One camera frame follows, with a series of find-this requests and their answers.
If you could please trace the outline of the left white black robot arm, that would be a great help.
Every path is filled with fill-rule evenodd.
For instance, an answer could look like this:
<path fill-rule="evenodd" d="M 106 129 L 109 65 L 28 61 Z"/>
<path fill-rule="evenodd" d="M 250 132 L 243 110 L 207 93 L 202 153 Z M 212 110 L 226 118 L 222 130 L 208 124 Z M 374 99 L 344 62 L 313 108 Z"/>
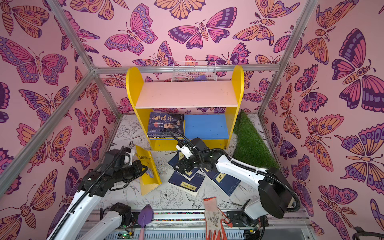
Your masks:
<path fill-rule="evenodd" d="M 106 152 L 104 161 L 80 182 L 69 208 L 47 238 L 74 240 L 106 193 L 116 190 L 116 183 L 122 182 L 127 187 L 143 176 L 148 167 L 134 160 L 134 155 L 134 150 L 124 146 Z M 134 219 L 132 208 L 122 203 L 113 204 L 102 215 L 103 218 L 82 236 L 83 240 L 103 240 L 118 227 L 131 225 Z"/>

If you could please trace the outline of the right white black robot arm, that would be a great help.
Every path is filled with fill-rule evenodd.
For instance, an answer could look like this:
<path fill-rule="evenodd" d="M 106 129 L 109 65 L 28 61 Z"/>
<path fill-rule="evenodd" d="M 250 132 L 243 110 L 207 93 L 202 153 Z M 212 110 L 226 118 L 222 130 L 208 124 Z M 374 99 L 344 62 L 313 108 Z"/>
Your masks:
<path fill-rule="evenodd" d="M 199 138 L 177 139 L 176 148 L 182 152 L 182 158 L 174 167 L 180 174 L 193 169 L 217 170 L 240 180 L 258 191 L 258 199 L 247 200 L 238 213 L 230 214 L 231 220 L 242 222 L 247 227 L 261 225 L 267 215 L 282 219 L 287 212 L 297 212 L 301 202 L 288 183 L 286 177 L 277 168 L 258 168 L 232 157 L 223 149 L 209 149 Z"/>

